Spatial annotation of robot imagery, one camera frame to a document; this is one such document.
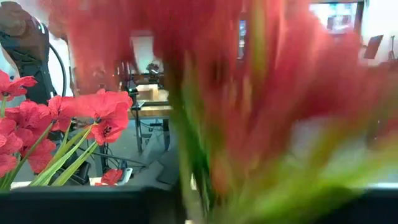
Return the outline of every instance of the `table leg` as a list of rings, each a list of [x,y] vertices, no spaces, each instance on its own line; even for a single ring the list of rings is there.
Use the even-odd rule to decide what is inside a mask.
[[[163,119],[163,139],[164,139],[165,151],[168,151],[170,145],[170,129],[169,129],[168,119]]]
[[[138,153],[142,154],[142,136],[141,136],[141,122],[139,120],[138,110],[136,110],[136,136]]]

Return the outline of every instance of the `desk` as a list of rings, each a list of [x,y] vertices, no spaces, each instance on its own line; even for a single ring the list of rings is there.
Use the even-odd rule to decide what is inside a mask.
[[[158,90],[156,94],[153,94],[151,98],[140,99],[137,97],[138,105],[143,105],[139,107],[138,116],[140,119],[153,119],[153,118],[164,118],[170,116],[170,111],[172,109],[171,106],[165,105],[157,105],[157,106],[145,106],[145,103],[153,104],[153,103],[165,103],[167,101],[167,97],[169,96],[168,91],[166,90]],[[135,119],[135,114],[130,112],[130,119]]]
[[[169,96],[168,91],[158,90],[157,85],[139,86],[137,103],[130,111],[129,118],[136,122],[136,136],[137,136],[137,148],[139,154],[142,154],[142,134],[141,134],[141,120],[142,119],[162,119],[163,120],[163,132],[164,132],[164,143],[165,150],[169,146],[169,116],[172,109],[169,106],[167,97]]]

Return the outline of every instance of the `red flower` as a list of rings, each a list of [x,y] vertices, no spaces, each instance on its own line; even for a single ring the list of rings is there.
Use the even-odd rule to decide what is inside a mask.
[[[12,171],[17,165],[17,158],[12,155],[0,154],[0,178]]]
[[[33,153],[28,157],[30,168],[36,174],[42,172],[47,164],[53,158],[52,151],[55,150],[56,145],[54,142],[48,139],[44,139],[37,147],[34,149]],[[30,148],[25,147],[21,151],[22,157],[26,155]]]
[[[15,134],[16,122],[0,119],[0,154],[13,154],[23,145],[22,140]]]
[[[8,96],[7,101],[11,101],[16,96],[25,95],[27,93],[25,87],[32,87],[36,83],[33,77],[18,78],[10,82],[8,74],[0,70],[0,94]]]
[[[101,178],[101,183],[105,183],[108,185],[116,185],[116,183],[120,180],[123,175],[122,170],[111,169],[107,171]]]
[[[0,177],[17,165],[17,159],[12,154],[22,147],[22,140],[15,135],[15,128],[15,121],[0,119]]]
[[[17,134],[24,139],[24,145],[31,146],[40,135],[47,129],[50,125],[52,118],[50,115],[50,110],[45,105],[38,105],[33,101],[25,100],[17,108],[6,109],[6,117],[13,119],[17,123]],[[26,129],[32,132],[33,137],[28,139],[21,134],[21,132],[26,133]]]
[[[105,142],[115,142],[121,131],[127,128],[128,109],[132,100],[126,92],[100,90],[94,95],[81,96],[78,106],[83,115],[94,118],[94,125],[89,138],[95,138],[99,145]]]
[[[74,97],[55,96],[49,100],[49,109],[53,121],[57,121],[52,131],[61,130],[65,132],[72,117],[76,115],[76,104]]]

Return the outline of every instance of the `computer screen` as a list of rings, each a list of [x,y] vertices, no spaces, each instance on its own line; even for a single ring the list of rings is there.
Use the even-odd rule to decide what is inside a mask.
[[[310,11],[331,34],[344,34],[355,29],[358,3],[318,3],[311,4]]]

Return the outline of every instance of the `flower bouquet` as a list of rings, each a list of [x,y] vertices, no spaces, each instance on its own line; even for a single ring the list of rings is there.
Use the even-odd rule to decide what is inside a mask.
[[[126,51],[131,33],[152,31],[195,223],[311,223],[363,194],[396,164],[394,127],[374,129],[396,113],[394,77],[387,67],[361,65],[359,35],[331,36],[308,11],[309,1],[42,3],[63,21],[82,71],[134,64]],[[243,12],[248,32],[244,58],[237,60]],[[297,126],[311,122],[317,133],[298,144]],[[367,144],[348,144],[367,133],[376,133]]]
[[[26,87],[36,84],[33,77],[9,81],[0,71],[0,190],[10,190],[22,165],[28,162],[37,174],[30,186],[46,186],[86,139],[95,141],[51,184],[61,186],[90,157],[98,145],[115,142],[127,128],[132,100],[126,92],[100,90],[78,98],[55,96],[48,105],[25,100],[17,108],[6,108],[6,102],[26,94]],[[70,140],[73,118],[90,121]],[[63,141],[56,150],[49,132],[61,131]]]

